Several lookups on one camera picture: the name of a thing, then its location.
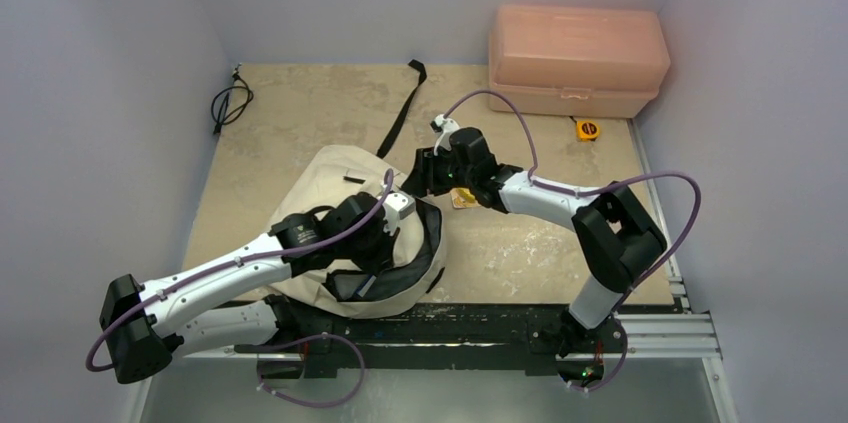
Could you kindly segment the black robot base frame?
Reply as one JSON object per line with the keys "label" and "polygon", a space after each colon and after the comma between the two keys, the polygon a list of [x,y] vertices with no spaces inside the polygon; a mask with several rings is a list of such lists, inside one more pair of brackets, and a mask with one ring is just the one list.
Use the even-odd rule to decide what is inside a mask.
{"label": "black robot base frame", "polygon": [[283,297],[268,297],[270,339],[238,344],[259,358],[269,379],[334,378],[342,369],[521,371],[593,384],[625,352],[620,323],[609,318],[593,336],[562,352],[562,304],[419,303],[396,316],[349,319]]}

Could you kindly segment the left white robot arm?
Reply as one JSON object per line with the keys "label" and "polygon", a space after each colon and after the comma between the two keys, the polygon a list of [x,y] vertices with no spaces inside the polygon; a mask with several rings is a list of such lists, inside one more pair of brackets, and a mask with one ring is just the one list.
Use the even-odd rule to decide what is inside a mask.
{"label": "left white robot arm", "polygon": [[227,326],[256,333],[255,344],[284,352],[297,342],[298,325],[261,306],[235,318],[223,315],[233,298],[338,260],[354,263],[369,277],[392,265],[393,246],[403,219],[414,213],[412,197],[385,191],[360,192],[335,206],[292,213],[244,246],[194,269],[139,282],[130,274],[106,289],[102,329],[86,356],[90,372],[112,371],[120,384],[147,379],[178,354],[196,352],[204,338]]}

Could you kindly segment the orange banana picture card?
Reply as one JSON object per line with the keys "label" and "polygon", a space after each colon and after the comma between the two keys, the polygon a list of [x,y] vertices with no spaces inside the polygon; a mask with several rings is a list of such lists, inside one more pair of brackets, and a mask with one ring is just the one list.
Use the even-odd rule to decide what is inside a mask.
{"label": "orange banana picture card", "polygon": [[454,209],[479,207],[474,195],[466,188],[454,188],[450,191],[451,205]]}

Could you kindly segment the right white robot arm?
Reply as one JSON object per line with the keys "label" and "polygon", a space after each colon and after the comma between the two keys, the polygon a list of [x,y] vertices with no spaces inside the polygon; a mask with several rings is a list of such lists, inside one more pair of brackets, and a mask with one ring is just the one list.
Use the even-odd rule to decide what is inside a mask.
{"label": "right white robot arm", "polygon": [[657,224],[625,185],[579,190],[535,181],[529,171],[498,162],[477,128],[452,132],[448,144],[417,150],[403,191],[424,197],[464,188],[485,208],[572,231],[590,276],[561,315],[561,350],[588,348],[619,301],[667,250]]}

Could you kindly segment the beige canvas backpack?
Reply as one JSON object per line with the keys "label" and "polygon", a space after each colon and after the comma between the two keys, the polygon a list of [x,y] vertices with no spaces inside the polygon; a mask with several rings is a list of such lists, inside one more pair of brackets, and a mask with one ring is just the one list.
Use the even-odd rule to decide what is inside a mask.
{"label": "beige canvas backpack", "polygon": [[329,313],[375,319],[411,309],[441,278],[446,239],[441,210],[402,192],[406,178],[384,158],[415,96],[409,94],[375,153],[351,145],[320,149],[274,211],[270,234],[286,248],[348,229],[343,240],[289,258],[294,276],[271,290]]}

